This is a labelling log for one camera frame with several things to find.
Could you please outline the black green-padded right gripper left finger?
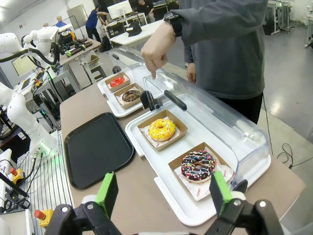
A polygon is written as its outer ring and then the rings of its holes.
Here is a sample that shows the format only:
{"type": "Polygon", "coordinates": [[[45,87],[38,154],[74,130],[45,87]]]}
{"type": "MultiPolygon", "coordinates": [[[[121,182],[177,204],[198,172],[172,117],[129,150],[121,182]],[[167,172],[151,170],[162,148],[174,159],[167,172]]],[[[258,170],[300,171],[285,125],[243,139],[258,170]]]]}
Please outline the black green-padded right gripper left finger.
{"type": "Polygon", "coordinates": [[[95,235],[117,235],[119,230],[111,221],[118,195],[115,173],[107,173],[94,200],[73,208],[58,205],[45,229],[46,235],[81,235],[92,231],[95,235]]]}

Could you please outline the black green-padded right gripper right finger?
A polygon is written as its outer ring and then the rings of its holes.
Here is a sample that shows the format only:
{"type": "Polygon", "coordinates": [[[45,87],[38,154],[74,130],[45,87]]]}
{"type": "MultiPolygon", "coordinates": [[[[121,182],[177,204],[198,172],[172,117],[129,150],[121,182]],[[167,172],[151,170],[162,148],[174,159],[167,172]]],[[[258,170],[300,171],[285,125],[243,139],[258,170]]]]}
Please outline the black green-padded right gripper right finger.
{"type": "Polygon", "coordinates": [[[230,235],[236,228],[245,229],[248,235],[282,235],[283,229],[269,200],[249,203],[241,191],[231,191],[222,173],[211,175],[210,193],[217,218],[206,235],[230,235]]]}

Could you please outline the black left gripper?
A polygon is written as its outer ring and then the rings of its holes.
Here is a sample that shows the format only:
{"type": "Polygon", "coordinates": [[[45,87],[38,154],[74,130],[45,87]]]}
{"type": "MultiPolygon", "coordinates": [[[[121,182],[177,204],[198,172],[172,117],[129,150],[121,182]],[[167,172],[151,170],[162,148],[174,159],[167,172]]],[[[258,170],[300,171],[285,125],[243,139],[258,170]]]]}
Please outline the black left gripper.
{"type": "Polygon", "coordinates": [[[73,52],[71,49],[79,48],[81,50],[86,50],[85,43],[81,40],[75,41],[75,35],[72,31],[63,31],[59,33],[58,48],[61,54],[65,54],[67,57],[71,57],[73,52]]]}

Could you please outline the person's left hand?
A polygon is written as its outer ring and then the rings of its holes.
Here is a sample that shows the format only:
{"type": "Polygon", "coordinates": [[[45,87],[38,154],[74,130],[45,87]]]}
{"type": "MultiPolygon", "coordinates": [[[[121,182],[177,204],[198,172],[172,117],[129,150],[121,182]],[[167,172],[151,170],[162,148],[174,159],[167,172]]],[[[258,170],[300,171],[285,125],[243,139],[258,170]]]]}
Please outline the person's left hand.
{"type": "Polygon", "coordinates": [[[156,78],[157,70],[167,63],[167,52],[175,42],[173,27],[168,22],[162,22],[141,49],[141,55],[153,79],[156,78]]]}

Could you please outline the person's right hand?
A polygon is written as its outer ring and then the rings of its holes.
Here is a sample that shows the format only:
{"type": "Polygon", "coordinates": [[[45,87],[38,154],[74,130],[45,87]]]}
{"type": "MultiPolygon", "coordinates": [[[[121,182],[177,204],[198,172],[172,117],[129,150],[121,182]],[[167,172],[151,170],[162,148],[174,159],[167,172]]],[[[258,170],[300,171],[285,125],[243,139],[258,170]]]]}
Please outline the person's right hand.
{"type": "Polygon", "coordinates": [[[187,79],[189,82],[196,84],[195,63],[188,63],[187,64],[186,76],[187,76],[187,79]]]}

